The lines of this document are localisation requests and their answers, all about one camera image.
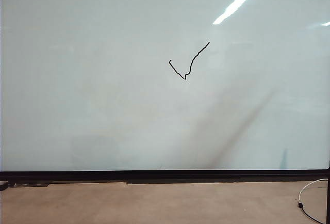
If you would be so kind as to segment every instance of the black metal bar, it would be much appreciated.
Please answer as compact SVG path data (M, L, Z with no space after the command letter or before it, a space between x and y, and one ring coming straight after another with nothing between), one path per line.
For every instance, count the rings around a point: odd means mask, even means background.
M328 175L328 198L326 202L326 224L330 224L330 174Z

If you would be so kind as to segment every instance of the gray floor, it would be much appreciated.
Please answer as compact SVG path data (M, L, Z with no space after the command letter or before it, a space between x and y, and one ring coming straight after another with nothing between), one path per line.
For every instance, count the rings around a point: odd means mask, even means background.
M1 193L12 223L314 223L297 207L308 182L52 184ZM326 182L303 192L305 210L325 222Z

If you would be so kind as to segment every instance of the white board surface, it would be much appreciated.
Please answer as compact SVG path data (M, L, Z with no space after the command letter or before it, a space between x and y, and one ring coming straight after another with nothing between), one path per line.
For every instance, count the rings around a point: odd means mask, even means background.
M1 0L1 169L328 168L329 21L330 0Z

